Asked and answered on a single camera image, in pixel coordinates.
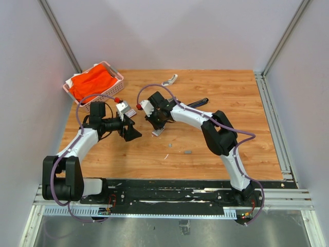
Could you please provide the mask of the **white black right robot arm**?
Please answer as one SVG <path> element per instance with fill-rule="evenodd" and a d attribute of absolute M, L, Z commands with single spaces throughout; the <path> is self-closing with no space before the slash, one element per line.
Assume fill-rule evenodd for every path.
<path fill-rule="evenodd" d="M 219 156 L 230 176 L 233 200 L 244 206 L 251 200 L 254 185 L 247 175 L 237 147 L 237 132 L 222 111 L 204 112 L 175 99 L 165 99 L 160 92 L 140 102 L 145 119 L 155 130 L 169 121 L 183 122 L 202 131 L 208 149 Z"/>

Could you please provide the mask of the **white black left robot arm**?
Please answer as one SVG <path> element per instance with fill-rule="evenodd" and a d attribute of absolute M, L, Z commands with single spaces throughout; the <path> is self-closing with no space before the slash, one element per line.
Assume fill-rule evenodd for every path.
<path fill-rule="evenodd" d="M 58 154 L 44 158 L 43 199 L 54 200 L 60 205 L 87 196 L 92 196 L 100 204 L 109 200 L 110 191 L 105 188 L 105 179 L 84 178 L 80 163 L 94 145 L 113 132 L 118 132 L 126 142 L 142 134 L 134 129 L 134 121 L 125 113 L 130 108 L 126 101 L 116 104 L 117 112 L 110 118 L 106 117 L 106 105 L 103 101 L 92 102 L 89 114 L 78 122 L 79 130 L 70 144 Z"/>

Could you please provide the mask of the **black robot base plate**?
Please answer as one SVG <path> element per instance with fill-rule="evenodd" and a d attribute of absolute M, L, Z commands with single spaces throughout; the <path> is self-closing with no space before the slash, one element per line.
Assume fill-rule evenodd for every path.
<path fill-rule="evenodd" d="M 235 197 L 228 181 L 105 179 L 104 196 L 87 196 L 81 204 L 113 206 L 113 210 L 156 210 L 191 212 L 210 207 L 255 209 L 262 206 L 264 193 L 253 182 L 254 192 L 246 201 Z"/>

